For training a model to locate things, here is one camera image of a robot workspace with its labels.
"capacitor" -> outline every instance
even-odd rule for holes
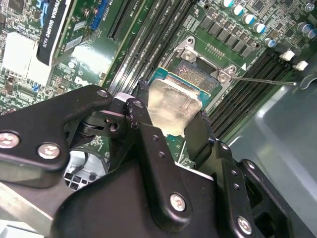
[[[231,9],[231,13],[235,16],[239,16],[243,13],[243,7],[241,5],[234,5]]]
[[[242,17],[242,22],[244,24],[252,24],[254,22],[254,15],[252,14],[244,14]]]
[[[222,7],[231,7],[233,5],[233,0],[221,0]]]
[[[256,23],[253,26],[253,31],[255,33],[263,33],[265,31],[265,25],[262,23]]]
[[[315,8],[315,5],[312,2],[309,2],[305,6],[305,12],[311,12],[312,10],[314,10],[314,8]]]
[[[316,36],[316,30],[310,30],[308,33],[305,33],[304,36],[308,39],[313,39]]]
[[[312,26],[310,24],[304,23],[304,22],[300,22],[297,25],[297,31],[299,33],[308,33],[312,30]]]
[[[266,38],[266,39],[264,40],[264,44],[265,44],[267,47],[272,48],[272,47],[275,46],[276,42],[275,42],[275,40],[272,40],[272,39],[270,39],[270,38]]]

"chip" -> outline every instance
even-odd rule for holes
[[[204,28],[205,30],[208,30],[212,24],[213,20],[211,20],[208,16],[204,18],[204,20],[201,22],[200,26]]]
[[[238,39],[237,39],[235,36],[230,35],[230,36],[228,37],[228,39],[226,40],[226,44],[227,44],[228,46],[232,47],[232,46],[237,42],[237,40],[238,40]]]
[[[261,11],[261,9],[262,9],[263,6],[264,6],[264,3],[259,0],[259,1],[257,1],[256,4],[254,4],[253,7],[254,7],[256,10]]]
[[[271,39],[275,39],[278,36],[278,32],[275,30],[272,30],[269,34]]]
[[[248,42],[247,42],[247,44],[248,44],[249,46],[251,46],[253,43],[254,43],[254,40],[253,40],[253,39],[250,39],[250,40],[248,40]]]
[[[5,16],[0,14],[0,28],[5,28]]]
[[[231,21],[227,21],[224,25],[224,28],[229,28],[231,26]]]
[[[235,50],[236,52],[240,52],[243,48],[245,47],[245,44],[243,43],[243,41],[239,41],[235,47],[233,48],[233,50]]]
[[[289,30],[285,33],[286,37],[291,37],[293,34],[294,34],[294,32],[293,32],[291,29],[289,29]]]
[[[227,39],[228,36],[229,36],[229,32],[227,32],[225,29],[223,29],[223,30],[220,32],[220,34],[218,34],[217,38],[218,38],[220,41],[224,42],[225,39]]]
[[[209,33],[212,35],[217,35],[218,31],[221,29],[221,26],[218,23],[215,23],[212,28],[209,30]]]
[[[220,22],[223,19],[223,16],[221,14],[218,15],[218,17],[216,18],[217,22]]]
[[[233,28],[232,33],[237,34],[238,31],[239,31],[239,27],[236,26],[235,28]]]
[[[283,25],[281,23],[279,23],[276,27],[276,29],[279,31],[281,28],[283,27]]]
[[[207,12],[207,15],[208,16],[212,16],[212,14],[215,12],[215,9],[214,8],[209,8],[209,11]]]
[[[22,14],[24,7],[24,0],[9,0],[8,6],[15,10],[15,12]]]
[[[244,38],[246,38],[246,36],[247,36],[246,33],[242,33],[241,36],[240,36],[240,39],[241,39],[241,40],[244,40]]]
[[[252,52],[252,48],[251,47],[244,47],[243,50],[240,52],[240,55],[243,57],[243,58],[246,58],[249,56],[249,54],[251,54]]]

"black plastic arm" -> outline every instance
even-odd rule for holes
[[[91,85],[1,117],[0,133],[13,133],[19,142],[13,148],[0,148],[0,180],[32,187],[57,184],[80,121],[108,108],[112,100],[110,93]],[[38,150],[43,144],[56,146],[57,158],[42,158]]]

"metal panel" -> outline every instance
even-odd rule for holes
[[[253,160],[317,236],[317,87],[283,86],[229,139]]]

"electrolytic capacitor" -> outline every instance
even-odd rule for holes
[[[231,7],[233,5],[233,0],[221,0],[222,7]]]
[[[254,15],[252,14],[244,14],[243,17],[242,17],[242,22],[244,24],[252,24],[254,22]]]
[[[304,36],[308,39],[313,39],[316,37],[316,30],[310,30],[307,33],[304,33]]]
[[[275,40],[272,40],[272,39],[270,39],[270,38],[266,38],[266,39],[264,40],[264,44],[265,44],[265,46],[267,46],[267,47],[269,47],[269,48],[272,48],[272,47],[275,46],[276,42],[275,42]]]
[[[262,23],[256,23],[253,26],[253,31],[255,33],[263,33],[265,31],[265,25]]]
[[[243,13],[243,7],[241,5],[234,5],[231,9],[231,13],[235,16],[239,16]]]
[[[312,26],[310,24],[304,23],[304,22],[300,22],[297,25],[297,31],[299,33],[308,33],[312,30]]]

